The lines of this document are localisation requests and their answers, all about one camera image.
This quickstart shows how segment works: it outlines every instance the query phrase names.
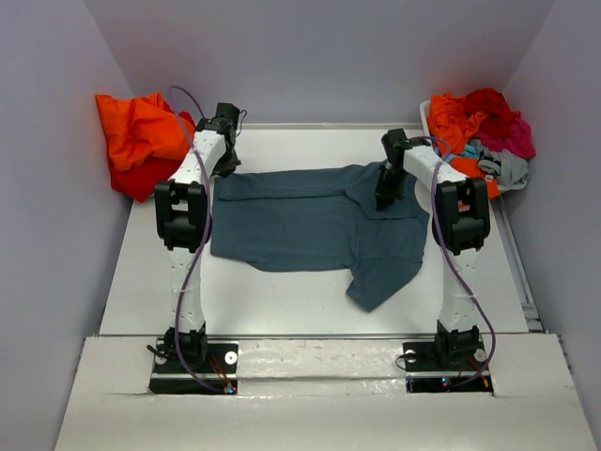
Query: pile of clothes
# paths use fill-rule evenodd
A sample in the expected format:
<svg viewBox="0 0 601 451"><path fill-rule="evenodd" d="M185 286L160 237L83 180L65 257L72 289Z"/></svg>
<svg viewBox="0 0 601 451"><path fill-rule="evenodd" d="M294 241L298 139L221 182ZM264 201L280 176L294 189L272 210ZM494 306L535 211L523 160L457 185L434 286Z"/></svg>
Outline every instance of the pile of clothes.
<svg viewBox="0 0 601 451"><path fill-rule="evenodd" d="M452 167L486 179L488 197L526 186L528 160L536 155L531 128L495 89L432 96L428 129L449 144L439 147Z"/></svg>
<svg viewBox="0 0 601 451"><path fill-rule="evenodd" d="M100 123L106 137L111 187L144 202L157 182L169 179L190 149L171 107L158 92L129 100L97 95ZM194 120L179 114L189 136Z"/></svg>

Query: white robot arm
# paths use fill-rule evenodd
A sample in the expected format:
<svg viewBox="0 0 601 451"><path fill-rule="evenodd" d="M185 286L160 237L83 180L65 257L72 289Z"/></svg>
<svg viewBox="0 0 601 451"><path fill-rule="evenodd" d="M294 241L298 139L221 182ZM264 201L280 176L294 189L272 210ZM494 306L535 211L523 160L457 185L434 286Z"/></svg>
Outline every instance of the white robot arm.
<svg viewBox="0 0 601 451"><path fill-rule="evenodd" d="M419 356L407 361L407 368L412 365L412 369L423 371L450 369L483 347L473 300L455 273L473 287L479 250L490 231L486 182L457 172L440 160L425 139L407 139L403 129L388 131L382 144L388 162L381 168L376 188L378 209L401 198L407 174L415 176L428 190L436 186L432 208L439 218L443 242L434 224L432 233L437 244L448 249L455 268L453 271L450 265L443 264L442 308L434 342L407 344L405 354ZM437 180L433 183L437 166Z"/></svg>
<svg viewBox="0 0 601 451"><path fill-rule="evenodd" d="M215 117L201 119L196 127L193 148L176 173L157 184L155 206L157 228L169 251L171 263L172 324L165 333L161 353L177 359L175 324L178 324L180 348L186 361L202 364L207 356L205 316L200 299L200 268L191 271L196 251L203 244L208 211L209 187L205 186L198 158L207 175L227 177L240 163L234 146L239 109L231 103L219 103ZM179 320L176 321L177 305Z"/></svg>

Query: light blue cloth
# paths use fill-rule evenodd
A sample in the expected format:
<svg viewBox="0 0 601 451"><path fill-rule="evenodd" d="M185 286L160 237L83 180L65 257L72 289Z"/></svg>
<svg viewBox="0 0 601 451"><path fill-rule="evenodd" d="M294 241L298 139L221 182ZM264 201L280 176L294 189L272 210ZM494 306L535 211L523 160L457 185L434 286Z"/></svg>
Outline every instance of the light blue cloth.
<svg viewBox="0 0 601 451"><path fill-rule="evenodd" d="M268 272L349 268L347 295L371 311L422 267L428 224L413 176L376 211L378 175L370 163L217 179L211 253Z"/></svg>
<svg viewBox="0 0 601 451"><path fill-rule="evenodd" d="M476 160L478 160L480 158L480 154L478 153L478 149L476 149L474 146L466 144L466 147L463 149L463 152L459 154L452 153L444 161L450 163L454 157L475 158Z"/></svg>

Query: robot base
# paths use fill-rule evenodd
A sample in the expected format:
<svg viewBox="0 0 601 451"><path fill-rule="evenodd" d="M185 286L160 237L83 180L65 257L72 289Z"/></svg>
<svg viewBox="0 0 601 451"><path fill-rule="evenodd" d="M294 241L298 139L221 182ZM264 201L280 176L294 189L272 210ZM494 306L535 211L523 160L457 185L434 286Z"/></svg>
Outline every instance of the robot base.
<svg viewBox="0 0 601 451"><path fill-rule="evenodd" d="M408 391L438 393L449 391L474 374L486 352L477 327L463 333L448 332L439 323L434 340L404 343L403 358L409 373ZM484 371L482 378L457 387L457 391L492 393L489 371Z"/></svg>
<svg viewBox="0 0 601 451"><path fill-rule="evenodd" d="M164 342L157 340L157 351L162 353ZM214 362L219 369L214 369ZM209 341L207 359L203 363L187 362L194 374L216 391L200 385L190 376L179 360L164 359L155 355L152 375L148 390L156 395L226 395L232 396L238 392L238 343L224 341Z"/></svg>

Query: shirt sleeve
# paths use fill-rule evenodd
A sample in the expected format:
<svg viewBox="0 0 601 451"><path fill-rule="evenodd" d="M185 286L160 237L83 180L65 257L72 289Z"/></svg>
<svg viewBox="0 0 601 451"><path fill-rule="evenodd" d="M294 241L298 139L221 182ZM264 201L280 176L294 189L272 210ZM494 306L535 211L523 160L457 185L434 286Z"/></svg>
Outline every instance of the shirt sleeve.
<svg viewBox="0 0 601 451"><path fill-rule="evenodd" d="M421 261L398 257L359 259L350 269L353 281L347 295L371 312L409 283L421 267Z"/></svg>

